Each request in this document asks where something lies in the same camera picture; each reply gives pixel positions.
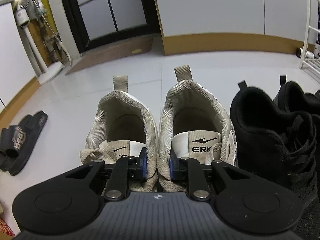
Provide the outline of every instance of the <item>shoe logo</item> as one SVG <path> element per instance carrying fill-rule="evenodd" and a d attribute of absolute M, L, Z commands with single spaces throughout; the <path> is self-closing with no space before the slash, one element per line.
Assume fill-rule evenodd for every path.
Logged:
<path fill-rule="evenodd" d="M 124 146 L 124 147 L 121 147 L 121 148 L 118 148 L 118 149 L 116 149 L 116 150 L 113 150 L 114 152 L 116 152 L 116 151 L 118 151 L 118 150 L 121 150 L 121 149 L 124 149 L 124 148 L 126 148 L 126 146 Z"/>
<path fill-rule="evenodd" d="M 45 119 L 46 119 L 46 117 L 44 115 L 42 115 L 39 122 L 38 122 L 38 125 L 43 126 Z"/>
<path fill-rule="evenodd" d="M 16 150 L 20 150 L 21 145 L 25 142 L 25 140 L 26 133 L 21 129 L 21 127 L 17 126 L 16 131 L 14 132 L 14 135 L 12 137 L 13 147 Z"/>
<path fill-rule="evenodd" d="M 154 195 L 153 197 L 154 197 L 155 199 L 159 200 L 159 199 L 162 198 L 162 195 L 158 194 L 158 195 Z"/>
<path fill-rule="evenodd" d="M 209 152 L 210 151 L 210 149 L 212 148 L 212 146 L 210 146 L 210 147 L 193 147 L 192 148 L 192 151 L 194 152 L 194 153 L 201 153 L 201 152 L 205 152 L 205 153 L 207 153 L 207 152 Z"/>
<path fill-rule="evenodd" d="M 195 140 L 195 141 L 192 141 L 192 142 L 199 142 L 199 143 L 207 143 L 207 142 L 210 142 L 212 140 L 215 140 L 216 138 L 212 138 L 212 139 L 209 139 L 209 140 L 204 140 L 204 138 L 202 139 L 198 139 L 198 140 Z"/>

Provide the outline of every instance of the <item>floor tile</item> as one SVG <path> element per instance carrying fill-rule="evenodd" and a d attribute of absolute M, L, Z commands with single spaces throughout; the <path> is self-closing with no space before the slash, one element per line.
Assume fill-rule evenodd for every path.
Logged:
<path fill-rule="evenodd" d="M 215 52 L 178 55 L 163 63 L 162 102 L 168 90 L 177 83 L 174 67 L 189 64 L 193 80 L 208 89 L 229 113 L 231 102 L 239 90 L 238 82 L 257 86 L 273 99 L 279 91 L 279 75 L 298 82 L 305 92 L 315 93 L 319 83 L 298 68 L 299 58 L 267 52 Z"/>
<path fill-rule="evenodd" d="M 168 90 L 177 83 L 174 67 L 189 64 L 193 80 L 211 91 L 229 112 L 237 83 L 265 90 L 274 98 L 279 75 L 297 81 L 305 92 L 316 92 L 320 83 L 308 71 L 298 69 L 295 55 L 267 52 L 206 52 L 163 56 L 160 38 L 152 51 L 103 63 L 65 75 L 63 70 L 53 81 L 42 86 L 12 120 L 17 124 L 26 114 L 43 110 L 48 121 L 35 149 L 17 176 L 0 172 L 0 202 L 4 218 L 15 233 L 19 228 L 12 216 L 15 196 L 31 185 L 81 165 L 79 152 L 92 127 L 100 99 L 112 91 L 114 75 L 128 75 L 129 93 L 143 102 L 159 128 L 160 113 Z"/>
<path fill-rule="evenodd" d="M 160 120 L 161 81 L 129 85 L 129 93 L 142 101 L 151 111 L 158 125 Z M 57 176 L 81 165 L 79 152 L 92 127 L 100 99 L 112 89 L 88 93 L 42 106 L 48 115 L 47 123 L 24 169 L 16 176 L 0 175 L 1 204 L 8 212 L 4 219 L 14 232 L 19 229 L 11 213 L 15 196 L 27 187 Z M 28 108 L 32 113 L 38 111 Z M 18 123 L 28 112 L 21 111 L 12 121 Z"/>

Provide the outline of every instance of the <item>wooden baseboard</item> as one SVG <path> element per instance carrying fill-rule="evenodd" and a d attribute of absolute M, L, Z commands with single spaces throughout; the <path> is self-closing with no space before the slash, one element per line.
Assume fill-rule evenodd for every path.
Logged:
<path fill-rule="evenodd" d="M 17 112 L 32 97 L 32 95 L 38 90 L 39 87 L 40 83 L 38 82 L 38 79 L 34 77 L 19 91 L 19 93 L 0 113 L 0 130 L 1 128 L 6 128 L 10 125 Z"/>
<path fill-rule="evenodd" d="M 250 33 L 199 33 L 162 37 L 166 55 L 205 51 L 267 51 L 295 54 L 302 41 Z M 309 44 L 308 50 L 314 51 Z"/>

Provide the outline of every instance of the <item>black sneaker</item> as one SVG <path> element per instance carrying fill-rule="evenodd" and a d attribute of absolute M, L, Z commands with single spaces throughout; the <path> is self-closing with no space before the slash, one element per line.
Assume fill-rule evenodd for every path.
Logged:
<path fill-rule="evenodd" d="M 247 87 L 245 82 L 239 86 L 230 109 L 239 168 L 295 192 L 304 207 L 295 232 L 303 239 L 318 239 L 316 130 L 311 115 L 285 113 L 261 89 Z"/>
<path fill-rule="evenodd" d="M 320 93 L 314 95 L 304 93 L 302 88 L 293 81 L 286 83 L 286 76 L 280 76 L 280 90 L 273 100 L 279 109 L 291 113 L 294 111 L 306 111 L 311 114 L 317 130 L 317 150 L 316 156 L 316 171 L 320 174 Z M 318 195 L 320 195 L 320 176 L 318 178 Z"/>

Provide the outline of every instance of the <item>white wall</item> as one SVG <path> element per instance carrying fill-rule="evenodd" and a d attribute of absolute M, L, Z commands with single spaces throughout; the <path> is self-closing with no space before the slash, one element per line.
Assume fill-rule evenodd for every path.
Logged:
<path fill-rule="evenodd" d="M 310 25 L 318 28 L 318 3 L 311 0 Z M 265 0 L 266 34 L 304 41 L 307 21 L 307 0 Z M 310 34 L 315 43 L 317 34 Z"/>
<path fill-rule="evenodd" d="M 157 0 L 164 36 L 257 33 L 303 41 L 307 0 Z M 312 21 L 318 26 L 316 1 Z"/>
<path fill-rule="evenodd" d="M 36 75 L 23 47 L 11 4 L 0 6 L 0 97 L 5 105 Z"/>
<path fill-rule="evenodd" d="M 157 0 L 164 36 L 264 34 L 263 0 Z"/>

